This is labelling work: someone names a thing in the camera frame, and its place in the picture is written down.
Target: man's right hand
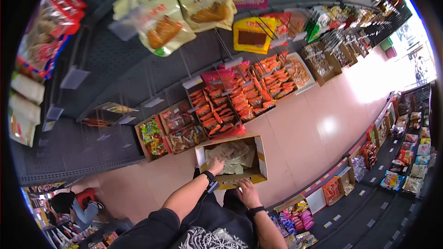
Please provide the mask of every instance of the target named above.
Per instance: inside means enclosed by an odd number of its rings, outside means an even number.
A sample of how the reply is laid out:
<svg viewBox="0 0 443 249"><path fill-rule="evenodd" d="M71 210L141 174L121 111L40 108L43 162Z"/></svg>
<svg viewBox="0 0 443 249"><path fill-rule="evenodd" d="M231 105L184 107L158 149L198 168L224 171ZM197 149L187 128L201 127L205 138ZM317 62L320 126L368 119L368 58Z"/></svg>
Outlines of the man's right hand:
<svg viewBox="0 0 443 249"><path fill-rule="evenodd" d="M249 179L238 182L241 191L237 189L238 197L249 209L263 206L258 198L257 190Z"/></svg>

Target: pink floor tile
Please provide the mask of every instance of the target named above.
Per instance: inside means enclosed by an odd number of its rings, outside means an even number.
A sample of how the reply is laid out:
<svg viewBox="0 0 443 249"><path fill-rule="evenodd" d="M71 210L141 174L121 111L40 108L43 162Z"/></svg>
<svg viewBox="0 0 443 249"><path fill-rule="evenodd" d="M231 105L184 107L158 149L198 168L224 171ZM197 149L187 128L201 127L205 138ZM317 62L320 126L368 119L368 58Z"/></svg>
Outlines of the pink floor tile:
<svg viewBox="0 0 443 249"><path fill-rule="evenodd" d="M403 84L389 79L400 67L379 47L373 48L335 80L285 98L277 108L245 126L263 140L269 179L256 188L265 207L300 191L341 158L379 115L386 95ZM137 223L190 181L194 167L195 151L191 149L89 176L76 183L73 191L94 187L116 218L128 217ZM222 204L224 191L215 195Z"/></svg>

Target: yellow cardboard box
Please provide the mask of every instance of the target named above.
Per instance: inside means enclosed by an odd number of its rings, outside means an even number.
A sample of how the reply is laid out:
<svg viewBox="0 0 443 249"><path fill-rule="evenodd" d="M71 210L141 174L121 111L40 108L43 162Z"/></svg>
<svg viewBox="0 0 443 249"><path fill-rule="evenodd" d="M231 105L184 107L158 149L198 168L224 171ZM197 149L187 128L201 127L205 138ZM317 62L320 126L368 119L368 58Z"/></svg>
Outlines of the yellow cardboard box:
<svg viewBox="0 0 443 249"><path fill-rule="evenodd" d="M236 188L236 182L248 178L253 184L261 183L268 180L268 173L266 169L266 160L264 158L263 142L260 135L256 134L244 134L239 136L230 136L226 138L220 138L210 141L205 141L195 147L195 154L197 155L197 163L200 167L200 172L208 169L208 164L205 159L205 150L213 149L220 143L228 141L243 140L248 145L255 145L256 152L254 156L254 162L252 167L245 169L243 174L223 174L216 175L215 179L219 184L220 190Z"/></svg>

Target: yellow snack package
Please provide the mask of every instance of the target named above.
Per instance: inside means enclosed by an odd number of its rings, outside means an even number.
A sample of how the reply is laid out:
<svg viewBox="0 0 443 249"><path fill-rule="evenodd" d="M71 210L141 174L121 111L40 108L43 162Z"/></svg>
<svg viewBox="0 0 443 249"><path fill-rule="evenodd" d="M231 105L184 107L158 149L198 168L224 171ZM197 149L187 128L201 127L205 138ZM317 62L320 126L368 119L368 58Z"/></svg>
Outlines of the yellow snack package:
<svg viewBox="0 0 443 249"><path fill-rule="evenodd" d="M232 30L234 21L232 0L179 0L186 22L195 32L202 32L215 27Z"/></svg>
<svg viewBox="0 0 443 249"><path fill-rule="evenodd" d="M258 54L267 54L271 43L275 18L245 18L234 23L234 49Z"/></svg>
<svg viewBox="0 0 443 249"><path fill-rule="evenodd" d="M125 15L128 4L137 3L132 22L140 41L157 56L166 57L183 44L196 38L183 19L177 0L118 0L114 3L114 19Z"/></svg>

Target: man's hand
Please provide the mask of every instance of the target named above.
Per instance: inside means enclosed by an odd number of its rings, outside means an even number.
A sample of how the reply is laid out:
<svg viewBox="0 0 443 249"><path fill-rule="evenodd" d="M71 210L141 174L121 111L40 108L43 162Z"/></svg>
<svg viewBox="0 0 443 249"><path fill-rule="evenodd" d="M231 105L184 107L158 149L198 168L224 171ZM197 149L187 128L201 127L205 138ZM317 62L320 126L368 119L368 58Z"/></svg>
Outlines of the man's hand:
<svg viewBox="0 0 443 249"><path fill-rule="evenodd" d="M209 162L208 171L212 173L214 176L219 174L223 170L224 160L219 160L219 158L214 157Z"/></svg>
<svg viewBox="0 0 443 249"><path fill-rule="evenodd" d="M253 209L262 206L257 190L249 179L241 180L238 185L241 187L241 191L237 189L238 197L246 207Z"/></svg>

